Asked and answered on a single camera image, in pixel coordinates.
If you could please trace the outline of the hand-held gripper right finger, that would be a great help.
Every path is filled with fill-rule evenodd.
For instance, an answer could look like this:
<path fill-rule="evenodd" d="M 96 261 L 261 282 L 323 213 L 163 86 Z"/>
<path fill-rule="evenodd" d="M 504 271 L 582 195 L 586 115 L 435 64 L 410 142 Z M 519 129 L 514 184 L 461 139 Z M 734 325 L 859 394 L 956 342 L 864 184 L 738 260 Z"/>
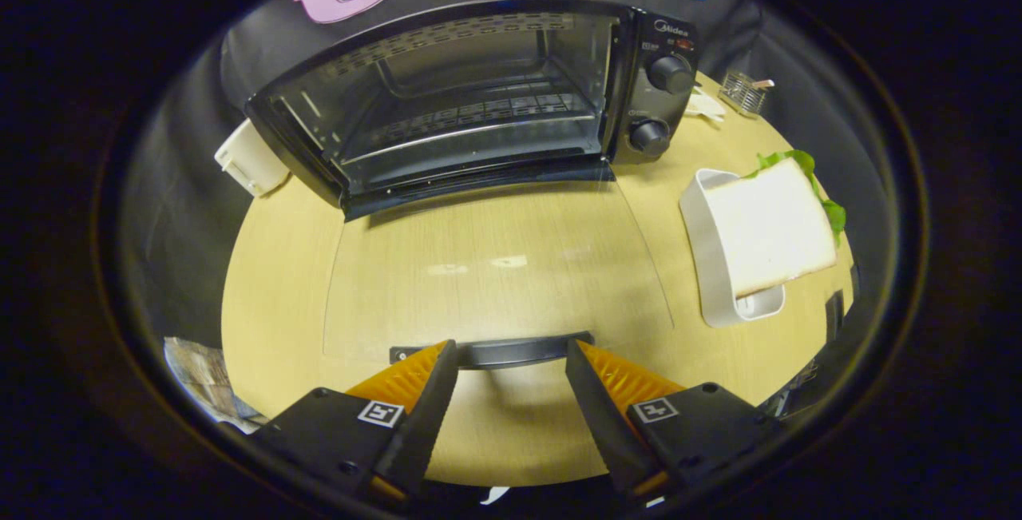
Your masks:
<path fill-rule="evenodd" d="M 613 486 L 632 499 L 715 481 L 782 432 L 719 384 L 683 387 L 580 340 L 566 346 L 565 374 Z"/>

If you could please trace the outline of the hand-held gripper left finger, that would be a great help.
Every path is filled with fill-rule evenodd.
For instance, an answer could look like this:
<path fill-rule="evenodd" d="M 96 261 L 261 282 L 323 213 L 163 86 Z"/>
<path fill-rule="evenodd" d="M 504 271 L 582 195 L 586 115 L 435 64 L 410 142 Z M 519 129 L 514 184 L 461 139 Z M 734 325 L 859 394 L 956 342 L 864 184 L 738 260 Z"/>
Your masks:
<path fill-rule="evenodd" d="M 330 490 L 406 505 L 419 494 L 458 371 L 458 346 L 444 340 L 347 391 L 315 388 L 249 436 Z"/>

